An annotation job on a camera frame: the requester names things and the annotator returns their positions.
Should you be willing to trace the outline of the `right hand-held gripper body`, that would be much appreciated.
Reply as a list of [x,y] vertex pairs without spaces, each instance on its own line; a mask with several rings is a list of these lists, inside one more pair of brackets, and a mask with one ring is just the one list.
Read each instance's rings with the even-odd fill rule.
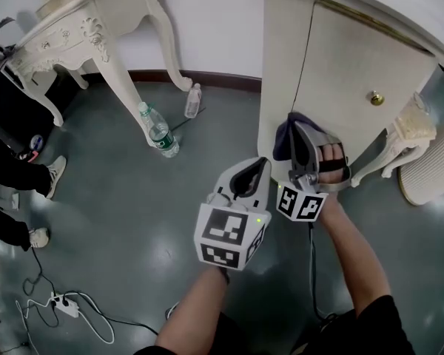
[[330,194],[335,194],[350,185],[348,180],[336,184],[319,182],[319,172],[296,172],[288,170],[288,180],[279,182],[277,210],[292,221],[314,222]]

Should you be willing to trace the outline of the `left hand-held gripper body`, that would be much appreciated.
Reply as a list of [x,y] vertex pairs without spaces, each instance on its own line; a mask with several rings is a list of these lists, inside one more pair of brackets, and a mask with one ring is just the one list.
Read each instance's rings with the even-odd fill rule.
[[198,259],[210,265],[242,271],[263,242],[272,215],[250,210],[226,195],[212,193],[201,204],[194,233]]

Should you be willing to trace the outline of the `dark blue cloth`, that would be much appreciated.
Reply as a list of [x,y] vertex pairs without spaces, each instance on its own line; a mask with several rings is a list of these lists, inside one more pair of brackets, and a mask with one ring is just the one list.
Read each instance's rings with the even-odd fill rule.
[[326,132],[321,129],[314,121],[302,115],[299,112],[290,112],[287,119],[277,128],[275,134],[275,145],[273,148],[273,158],[276,161],[285,161],[291,159],[291,147],[289,131],[291,126],[295,122],[301,122],[303,124],[308,124],[310,127],[314,128],[318,132],[325,134]]

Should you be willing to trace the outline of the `person's left forearm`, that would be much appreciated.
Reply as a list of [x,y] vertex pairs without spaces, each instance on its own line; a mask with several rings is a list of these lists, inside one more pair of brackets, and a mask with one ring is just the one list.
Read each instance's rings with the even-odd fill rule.
[[228,282],[216,266],[203,271],[178,303],[155,341],[176,355],[208,355]]

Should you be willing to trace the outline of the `person's right forearm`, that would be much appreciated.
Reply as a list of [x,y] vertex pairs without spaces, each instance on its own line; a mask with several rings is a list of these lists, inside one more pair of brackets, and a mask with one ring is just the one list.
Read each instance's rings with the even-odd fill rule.
[[391,289],[380,261],[365,237],[332,194],[326,198],[320,221],[339,258],[347,289],[357,315]]

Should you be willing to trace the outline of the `cream white cabinet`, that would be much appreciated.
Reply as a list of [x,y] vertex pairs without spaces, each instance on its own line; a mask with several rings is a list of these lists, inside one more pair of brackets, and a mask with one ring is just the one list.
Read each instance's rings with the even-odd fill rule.
[[[264,0],[258,154],[291,111],[355,162],[444,63],[444,0]],[[385,97],[373,106],[369,96]]]

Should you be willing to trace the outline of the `person's right hand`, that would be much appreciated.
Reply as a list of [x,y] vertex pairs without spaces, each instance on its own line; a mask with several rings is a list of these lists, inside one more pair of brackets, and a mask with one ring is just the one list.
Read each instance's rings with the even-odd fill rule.
[[336,184],[348,180],[350,168],[340,143],[328,143],[317,149],[319,157],[319,182]]

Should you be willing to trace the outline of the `thin black strip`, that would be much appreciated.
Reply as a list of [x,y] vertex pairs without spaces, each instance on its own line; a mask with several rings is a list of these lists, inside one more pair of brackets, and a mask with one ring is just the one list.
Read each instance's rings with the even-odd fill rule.
[[[199,110],[199,112],[198,112],[198,114],[196,115],[196,117],[197,117],[198,115],[200,115],[205,109],[206,109],[206,107],[203,106],[203,107]],[[184,124],[186,124],[186,123],[188,123],[188,122],[190,122],[190,121],[193,121],[194,119],[195,119],[195,118],[185,118],[182,122],[180,122],[179,124],[177,124],[177,125],[175,125],[175,126],[172,126],[170,129],[171,129],[171,131],[175,131],[175,130],[178,129],[179,127],[183,126]]]

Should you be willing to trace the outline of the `large green-label water bottle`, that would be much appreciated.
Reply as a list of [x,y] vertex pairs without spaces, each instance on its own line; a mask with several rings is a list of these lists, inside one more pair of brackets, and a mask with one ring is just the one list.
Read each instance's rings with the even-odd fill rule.
[[172,134],[163,116],[152,106],[144,102],[138,105],[138,111],[155,148],[158,149],[165,158],[175,157],[180,149],[179,143]]

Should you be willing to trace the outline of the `small red-label water bottle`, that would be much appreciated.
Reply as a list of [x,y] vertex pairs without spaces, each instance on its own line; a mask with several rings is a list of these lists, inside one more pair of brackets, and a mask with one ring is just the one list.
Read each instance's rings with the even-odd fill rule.
[[199,83],[196,83],[192,86],[187,96],[186,106],[184,110],[184,116],[186,118],[193,119],[197,116],[201,103],[201,96],[201,85]]

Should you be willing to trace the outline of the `cream upholstered stool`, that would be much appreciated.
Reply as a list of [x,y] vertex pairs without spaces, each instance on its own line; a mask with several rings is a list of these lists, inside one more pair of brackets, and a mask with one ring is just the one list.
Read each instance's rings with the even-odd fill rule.
[[381,177],[390,178],[393,171],[423,156],[437,136],[437,129],[426,111],[420,95],[414,93],[394,121],[386,127],[386,143],[380,154],[358,171],[351,179],[351,187],[382,169]]

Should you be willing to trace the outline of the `person's black shirt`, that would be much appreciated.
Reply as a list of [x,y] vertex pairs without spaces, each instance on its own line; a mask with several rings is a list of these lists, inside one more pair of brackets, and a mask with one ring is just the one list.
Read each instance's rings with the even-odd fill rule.
[[[360,315],[355,310],[333,319],[308,339],[299,339],[301,355],[415,355],[390,295],[379,297]],[[255,355],[235,322],[221,314],[208,355]]]

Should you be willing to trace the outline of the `red and blue sneaker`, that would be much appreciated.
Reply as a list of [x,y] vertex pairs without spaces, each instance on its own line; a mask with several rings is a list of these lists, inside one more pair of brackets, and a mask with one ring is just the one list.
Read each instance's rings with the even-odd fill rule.
[[28,146],[28,149],[25,149],[21,153],[18,154],[19,160],[25,160],[28,163],[33,162],[38,156],[40,151],[44,146],[44,139],[41,135],[34,135]]

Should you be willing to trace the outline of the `ornate cream vanity table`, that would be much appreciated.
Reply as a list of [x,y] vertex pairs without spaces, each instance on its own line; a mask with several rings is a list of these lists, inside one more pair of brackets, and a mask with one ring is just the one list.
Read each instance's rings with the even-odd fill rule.
[[7,66],[17,75],[24,93],[53,115],[55,126],[64,121],[55,104],[32,81],[37,72],[55,65],[67,69],[80,88],[88,83],[78,69],[88,60],[137,122],[142,102],[116,47],[116,39],[134,31],[148,17],[158,34],[166,70],[173,84],[184,92],[192,80],[182,76],[169,16],[158,0],[71,0],[40,22],[19,43]]

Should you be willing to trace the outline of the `ribbed cream table pedestal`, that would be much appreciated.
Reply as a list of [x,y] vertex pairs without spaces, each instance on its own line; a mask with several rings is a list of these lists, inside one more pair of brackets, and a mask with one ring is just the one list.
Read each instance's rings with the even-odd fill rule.
[[414,206],[444,194],[444,122],[425,154],[400,167],[398,181],[403,197]]

